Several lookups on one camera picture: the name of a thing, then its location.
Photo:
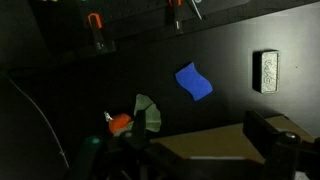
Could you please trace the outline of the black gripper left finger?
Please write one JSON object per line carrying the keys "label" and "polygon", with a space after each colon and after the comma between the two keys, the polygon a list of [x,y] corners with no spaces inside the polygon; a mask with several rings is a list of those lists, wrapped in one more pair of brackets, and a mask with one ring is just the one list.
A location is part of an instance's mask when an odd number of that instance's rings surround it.
{"label": "black gripper left finger", "polygon": [[120,145],[125,151],[137,157],[148,157],[152,144],[146,134],[146,112],[139,110],[134,118],[132,129],[125,130],[120,135]]}

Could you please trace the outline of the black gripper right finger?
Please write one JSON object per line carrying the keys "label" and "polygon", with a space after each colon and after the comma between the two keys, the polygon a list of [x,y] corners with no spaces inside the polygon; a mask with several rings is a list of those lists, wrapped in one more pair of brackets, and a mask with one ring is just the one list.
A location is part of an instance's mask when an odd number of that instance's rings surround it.
{"label": "black gripper right finger", "polygon": [[243,133],[264,158],[265,166],[297,167],[301,138],[293,132],[280,132],[255,111],[247,111]]}

